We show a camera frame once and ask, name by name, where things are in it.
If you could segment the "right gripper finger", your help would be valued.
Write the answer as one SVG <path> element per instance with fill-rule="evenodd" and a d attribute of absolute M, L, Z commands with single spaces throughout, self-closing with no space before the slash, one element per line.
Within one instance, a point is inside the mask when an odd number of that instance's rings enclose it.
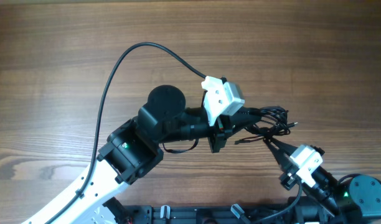
<path fill-rule="evenodd" d="M 282 153 L 286 154 L 287 156 L 292 155 L 298 149 L 298 146 L 293 146 L 293 145 L 287 144 L 287 143 L 279 141 L 275 138 L 269 139 L 268 145 L 273 150 L 276 150 L 278 152 L 282 152 Z"/>
<path fill-rule="evenodd" d="M 292 177 L 294 175 L 294 164 L 292 160 L 289 158 L 290 156 L 287 156 L 286 154 L 282 152 L 278 152 L 276 150 L 273 150 L 268 145 L 269 139 L 264 139 L 263 142 L 266 144 L 268 149 L 271 151 L 272 155 L 274 156 L 275 160 L 277 161 L 278 165 L 280 166 L 280 169 L 284 172 L 284 175 L 288 177 Z"/>

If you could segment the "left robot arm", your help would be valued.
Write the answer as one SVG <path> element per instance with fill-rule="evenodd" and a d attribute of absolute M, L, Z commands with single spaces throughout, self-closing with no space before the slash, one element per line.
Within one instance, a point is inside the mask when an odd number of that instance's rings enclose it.
<path fill-rule="evenodd" d="M 206 138 L 216 153 L 230 136 L 261 120 L 256 109 L 243 105 L 212 114 L 220 105 L 216 93 L 204 95 L 198 108 L 185 102 L 174 86 L 153 89 L 138 115 L 108 136 L 81 175 L 26 222 L 131 223 L 133 214 L 115 197 L 162 161 L 164 143 Z"/>

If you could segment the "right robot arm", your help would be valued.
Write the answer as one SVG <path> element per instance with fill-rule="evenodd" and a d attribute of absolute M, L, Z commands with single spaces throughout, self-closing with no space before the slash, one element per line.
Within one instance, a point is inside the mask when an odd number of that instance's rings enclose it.
<path fill-rule="evenodd" d="M 324 150 L 313 145 L 292 146 L 275 138 L 264 143 L 283 174 L 281 185 L 295 185 L 330 215 L 332 223 L 371 223 L 381 219 L 381 180 L 362 174 L 336 179 L 322 167 Z"/>

